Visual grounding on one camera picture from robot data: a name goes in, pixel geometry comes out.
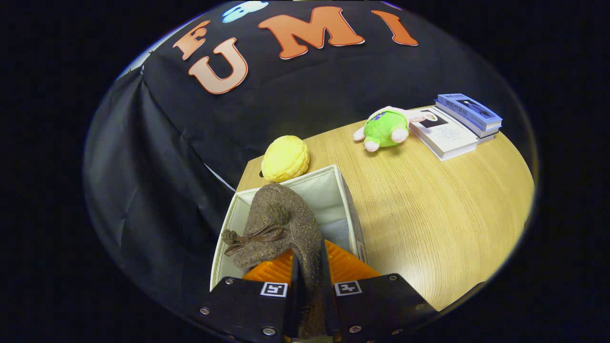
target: letter m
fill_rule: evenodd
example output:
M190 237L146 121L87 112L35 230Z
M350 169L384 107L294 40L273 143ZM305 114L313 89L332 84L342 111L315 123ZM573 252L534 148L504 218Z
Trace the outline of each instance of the letter m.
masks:
M316 7L311 12L311 20L296 19L289 15L278 15L262 21L261 29L269 29L277 38L282 52L281 59L287 60L307 52L307 46L296 42L299 37L312 46L322 49L324 35L328 30L330 45L343 46L364 43L364 38L358 36L341 14L343 10L334 6Z

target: book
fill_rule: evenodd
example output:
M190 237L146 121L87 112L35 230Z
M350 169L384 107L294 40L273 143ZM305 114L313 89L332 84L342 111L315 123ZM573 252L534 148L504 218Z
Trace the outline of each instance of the book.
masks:
M492 134L492 135L488 135L487 137L483 137L483 138L477 137L476 138L477 144L481 144L483 142L487 142L488 140L492 140L495 138L495 136L496 136L495 134Z
M499 115L464 94L439 94L437 101L449 107L452 114L458 114L480 130L489 131L502 125Z
M449 107L441 104L438 100L435 100L435 106L438 107L440 110L442 110L443 112L445 112L446 114L450 115L452 118L457 119L460 123L462 123L464 126L466 126L467 128L469 128L472 132L474 132L477 136L479 136L479 138L484 138L487 137L489 135L492 134L496 134L500 128L502 126L499 126L497 128L485 131L482 130L480 128L478 128L472 121L464 118L463 116L455 113L453 110L451 110Z
M441 110L426 107L412 111L421 112L426 120L409 123L409 130L422 140L441 161L476 149L477 136Z

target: orange gripper pad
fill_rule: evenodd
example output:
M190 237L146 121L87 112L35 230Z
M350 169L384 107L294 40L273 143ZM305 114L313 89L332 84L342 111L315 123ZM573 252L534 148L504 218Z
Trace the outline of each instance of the orange gripper pad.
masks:
M288 249L282 256L272 261L263 261L259 263L259 265L250 270L243 279L261 282L287 283L290 285L292 256L294 256L294 252L291 249Z
M331 271L331 282L347 282L362 280L380 276L378 272L360 261L351 253L341 249L329 240L324 240L326 252L328 253L328 264ZM286 250L282 256L272 260L259 263L250 270L244 280L287 283L290 285L292 274L292 257L294 252Z
M378 272L338 245L324 240L331 270L331 282L347 282L380 276Z

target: stack of books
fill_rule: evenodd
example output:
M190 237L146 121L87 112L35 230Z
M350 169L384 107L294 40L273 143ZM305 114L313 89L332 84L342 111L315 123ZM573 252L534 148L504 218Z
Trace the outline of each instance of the stack of books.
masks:
M492 140L502 127L502 118L464 94L439 94L436 107L469 128L477 144Z

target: orange letter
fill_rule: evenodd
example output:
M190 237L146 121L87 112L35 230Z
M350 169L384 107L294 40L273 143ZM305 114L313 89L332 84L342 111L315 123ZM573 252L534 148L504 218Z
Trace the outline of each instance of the orange letter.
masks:
M209 20L197 25L189 33L185 34L184 37L180 38L172 48L178 47L182 50L182 59L188 59L195 50L197 50L205 41L205 38L198 40L197 38L203 37L207 30L203 27L210 23Z
M261 29L269 29L277 38L282 52L281 59L303 55L307 46L296 42L294 36L308 42L318 49L324 46L325 30L331 34L330 45L343 46L364 43L364 38L358 36L341 14L343 10L334 6L316 7L311 11L309 23L289 15L278 15L262 21Z
M236 41L237 39L235 38L229 38L220 43L212 51L215 54L222 54L231 67L233 67L233 72L228 78L221 79L216 76L207 63L210 60L210 57L207 56L195 62L188 70L188 74L196 77L203 88L212 94L226 93L237 87L246 78L246 74L248 74L248 64L239 51L237 51L235 47Z
M373 12L374 14L377 14L378 16L381 17L381 19L383 19L386 24L388 25L388 27L390 28L390 30L392 30L392 33L394 34L394 37L392 37L392 40L397 42L398 44L402 44L402 45L418 45L417 41L414 40L411 35L409 35L409 33L407 32L407 30L404 28L404 26L400 23L400 18L391 14L391 13L387 13L387 12L383 12L383 11L377 11L377 10L372 10L371 12Z

